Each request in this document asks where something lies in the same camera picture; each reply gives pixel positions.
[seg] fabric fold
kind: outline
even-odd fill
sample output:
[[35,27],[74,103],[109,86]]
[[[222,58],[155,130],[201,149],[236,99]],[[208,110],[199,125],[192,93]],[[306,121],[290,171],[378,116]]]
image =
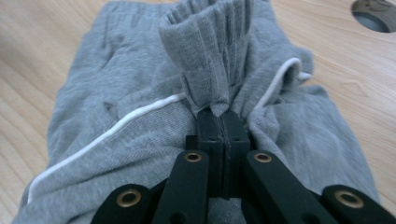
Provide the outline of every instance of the fabric fold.
[[192,111],[225,112],[244,79],[252,1],[181,1],[160,23]]

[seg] gray object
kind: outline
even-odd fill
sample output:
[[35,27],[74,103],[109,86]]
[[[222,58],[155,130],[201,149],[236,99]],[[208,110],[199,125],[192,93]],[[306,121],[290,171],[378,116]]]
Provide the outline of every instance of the gray object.
[[[115,188],[155,186],[205,106],[236,112],[259,149],[307,188],[345,184],[378,200],[335,105],[321,87],[299,87],[312,70],[311,54],[289,42],[267,1],[106,4],[59,91],[49,166],[13,223],[89,223]],[[244,222],[236,199],[211,200],[208,219]]]

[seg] wood grain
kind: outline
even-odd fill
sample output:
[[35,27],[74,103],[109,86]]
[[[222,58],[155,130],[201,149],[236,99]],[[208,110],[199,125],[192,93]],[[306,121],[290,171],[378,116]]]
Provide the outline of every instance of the wood grain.
[[[0,0],[0,223],[12,220],[24,188],[47,165],[56,93],[105,2]],[[310,83],[329,91],[361,142],[382,203],[396,214],[396,33],[359,25],[350,0],[273,4],[290,40],[313,51]]]

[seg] black plastic part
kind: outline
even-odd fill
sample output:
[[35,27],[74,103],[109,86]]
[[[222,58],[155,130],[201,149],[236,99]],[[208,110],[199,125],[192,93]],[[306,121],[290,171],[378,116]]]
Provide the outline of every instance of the black plastic part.
[[[258,153],[265,153],[271,160],[257,161],[254,156]],[[244,169],[249,185],[273,223],[337,223],[274,154],[251,151]]]
[[241,197],[242,160],[250,151],[250,140],[241,119],[227,111],[220,117],[224,136],[224,170],[221,197]]
[[210,109],[204,109],[197,116],[197,146],[210,158],[209,197],[219,197],[223,179],[223,144],[217,125],[217,118]]
[[[345,199],[342,198],[339,201],[340,199],[335,196],[337,192],[346,192]],[[359,205],[359,203],[353,197],[348,197],[348,193],[357,196],[361,200],[361,207],[354,206]],[[378,203],[362,192],[347,186],[335,185],[327,187],[323,190],[321,202],[340,223],[396,223],[396,218]]]
[[[137,190],[141,198],[139,202],[130,207],[121,207],[117,204],[117,198],[125,190]],[[151,218],[149,211],[152,193],[147,188],[140,185],[124,185],[115,189],[108,195],[105,202],[96,211],[91,224],[131,224],[131,223],[149,223]]]
[[206,223],[208,171],[206,153],[196,150],[180,153],[151,223]]

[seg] white piping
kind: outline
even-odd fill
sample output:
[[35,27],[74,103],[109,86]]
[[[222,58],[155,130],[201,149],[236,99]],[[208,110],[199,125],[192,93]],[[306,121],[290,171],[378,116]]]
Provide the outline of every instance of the white piping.
[[283,76],[285,73],[288,71],[288,69],[291,66],[297,66],[298,71],[300,73],[301,71],[301,60],[298,58],[290,58],[287,61],[285,61],[277,70],[273,80],[271,81],[267,91],[265,94],[262,96],[262,98],[259,100],[259,102],[256,104],[256,106],[253,109],[258,109],[263,106],[268,102],[268,100],[271,98],[271,95],[274,93],[274,90],[276,86],[279,84],[280,81],[282,81]]
[[127,114],[125,117],[120,119],[111,129],[109,129],[107,132],[105,132],[102,135],[100,135],[99,137],[97,137],[95,140],[93,140],[93,142],[89,143],[82,150],[80,150],[76,154],[71,155],[70,157],[66,158],[65,160],[55,164],[54,166],[51,166],[48,170],[46,170],[43,173],[41,173],[40,175],[38,175],[32,181],[30,188],[28,189],[27,203],[30,203],[32,201],[33,193],[35,192],[35,188],[37,188],[38,183],[41,182],[44,178],[48,177],[50,174],[65,167],[70,162],[72,162],[72,161],[78,159],[79,157],[81,157],[82,155],[86,154],[87,152],[92,150],[94,147],[96,147],[98,144],[105,141],[108,137],[112,136],[117,131],[119,131],[122,127],[124,127],[131,120],[136,119],[141,116],[144,116],[151,111],[158,110],[158,109],[166,107],[167,105],[181,101],[184,98],[186,98],[186,94],[184,92],[182,92],[179,94],[169,96],[165,99],[156,101],[151,105],[146,105],[146,106],[137,108],[136,110]]

